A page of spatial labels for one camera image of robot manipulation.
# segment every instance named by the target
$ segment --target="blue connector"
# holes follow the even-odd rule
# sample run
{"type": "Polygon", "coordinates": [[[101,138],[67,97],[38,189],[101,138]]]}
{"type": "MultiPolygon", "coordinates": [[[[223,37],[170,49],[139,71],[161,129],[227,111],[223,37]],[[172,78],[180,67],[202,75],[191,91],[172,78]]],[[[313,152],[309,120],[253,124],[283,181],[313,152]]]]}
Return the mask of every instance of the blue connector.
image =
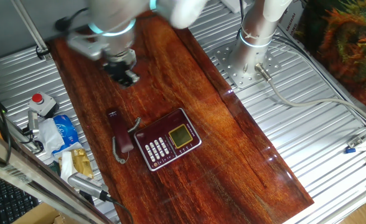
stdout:
{"type": "Polygon", "coordinates": [[[356,149],[346,149],[345,152],[346,153],[353,153],[353,152],[356,152],[356,149]]]}

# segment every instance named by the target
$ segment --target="glossy wood grain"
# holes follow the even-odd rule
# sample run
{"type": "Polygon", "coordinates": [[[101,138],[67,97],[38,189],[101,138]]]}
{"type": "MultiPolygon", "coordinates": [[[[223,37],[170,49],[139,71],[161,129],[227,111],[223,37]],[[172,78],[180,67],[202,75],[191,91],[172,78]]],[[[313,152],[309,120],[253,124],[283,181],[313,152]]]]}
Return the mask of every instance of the glossy wood grain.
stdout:
{"type": "Polygon", "coordinates": [[[70,50],[63,39],[51,43],[110,194],[135,222],[282,223],[312,204],[191,33],[158,17],[136,24],[134,72],[141,79],[125,90],[107,77],[100,62],[70,50]],[[142,117],[141,128],[183,108],[202,145],[156,172],[149,171],[137,147],[121,165],[112,155],[105,114],[112,107],[128,125],[142,117]]]}

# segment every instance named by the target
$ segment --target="cardboard box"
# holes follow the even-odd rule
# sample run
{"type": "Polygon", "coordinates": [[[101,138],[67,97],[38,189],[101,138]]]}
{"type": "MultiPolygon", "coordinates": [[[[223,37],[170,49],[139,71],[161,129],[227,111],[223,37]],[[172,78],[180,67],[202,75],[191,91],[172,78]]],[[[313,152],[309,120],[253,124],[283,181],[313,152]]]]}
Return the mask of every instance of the cardboard box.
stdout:
{"type": "Polygon", "coordinates": [[[42,203],[25,213],[13,224],[78,224],[74,219],[42,203]]]}
{"type": "Polygon", "coordinates": [[[283,18],[280,21],[280,27],[289,35],[294,35],[305,6],[306,3],[304,1],[293,0],[284,13],[283,18]]]}

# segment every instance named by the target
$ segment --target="burgundy telephone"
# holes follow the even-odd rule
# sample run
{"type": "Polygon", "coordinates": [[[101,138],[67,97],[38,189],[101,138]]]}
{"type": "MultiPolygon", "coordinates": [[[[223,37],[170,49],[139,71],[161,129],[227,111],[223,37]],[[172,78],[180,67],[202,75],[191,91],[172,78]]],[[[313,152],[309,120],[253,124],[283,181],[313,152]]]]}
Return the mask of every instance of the burgundy telephone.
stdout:
{"type": "MultiPolygon", "coordinates": [[[[125,153],[133,149],[128,134],[128,127],[120,112],[116,109],[107,111],[108,120],[119,149],[125,153]]],[[[182,157],[201,145],[201,138],[194,129],[186,113],[179,108],[153,124],[137,131],[134,139],[151,171],[155,171],[182,157]]]]}
{"type": "Polygon", "coordinates": [[[125,120],[122,118],[121,113],[116,108],[108,109],[106,113],[111,128],[113,129],[118,149],[120,149],[122,153],[131,151],[134,148],[133,143],[129,137],[128,127],[125,120]]]}

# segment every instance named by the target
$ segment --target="phone keypad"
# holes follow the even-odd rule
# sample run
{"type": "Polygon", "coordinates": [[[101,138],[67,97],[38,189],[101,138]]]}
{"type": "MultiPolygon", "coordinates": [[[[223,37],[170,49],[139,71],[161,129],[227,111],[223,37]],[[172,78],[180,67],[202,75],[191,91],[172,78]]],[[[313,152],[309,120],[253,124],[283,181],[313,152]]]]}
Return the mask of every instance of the phone keypad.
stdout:
{"type": "Polygon", "coordinates": [[[149,145],[145,145],[145,148],[148,155],[150,156],[151,161],[153,162],[155,162],[157,159],[160,159],[161,157],[164,157],[165,154],[169,154],[169,150],[162,138],[158,138],[158,140],[150,142],[149,145]]]}

